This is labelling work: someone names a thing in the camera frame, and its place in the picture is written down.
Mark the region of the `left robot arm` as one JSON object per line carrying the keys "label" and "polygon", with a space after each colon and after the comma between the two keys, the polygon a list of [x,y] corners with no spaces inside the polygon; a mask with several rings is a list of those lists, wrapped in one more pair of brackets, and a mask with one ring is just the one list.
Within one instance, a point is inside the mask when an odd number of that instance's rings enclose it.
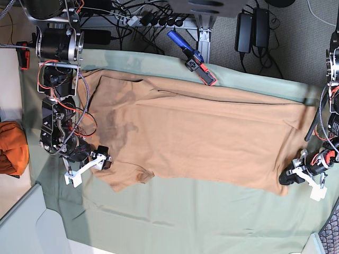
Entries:
{"label": "left robot arm", "polygon": [[310,154],[306,149],[302,150],[300,157],[280,174],[281,185],[311,182],[315,176],[321,175],[320,188],[324,188],[325,171],[338,163],[338,29],[332,33],[326,51],[326,76],[327,83],[320,96],[318,110],[305,136],[305,141],[309,141],[315,134],[322,140],[322,146]]}

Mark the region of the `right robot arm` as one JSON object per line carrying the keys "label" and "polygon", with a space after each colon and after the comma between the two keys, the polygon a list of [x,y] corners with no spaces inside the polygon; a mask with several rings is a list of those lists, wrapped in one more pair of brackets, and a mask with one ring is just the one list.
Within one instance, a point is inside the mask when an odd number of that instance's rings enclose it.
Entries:
{"label": "right robot arm", "polygon": [[24,13],[37,27],[35,51],[39,59],[37,91],[45,94],[42,101],[40,145],[50,155],[59,155],[65,163],[79,162],[86,166],[91,159],[94,168],[108,169],[109,149],[92,148],[79,125],[89,115],[87,97],[83,108],[76,106],[74,97],[82,80],[80,55],[84,33],[80,12],[84,1],[21,1]]}

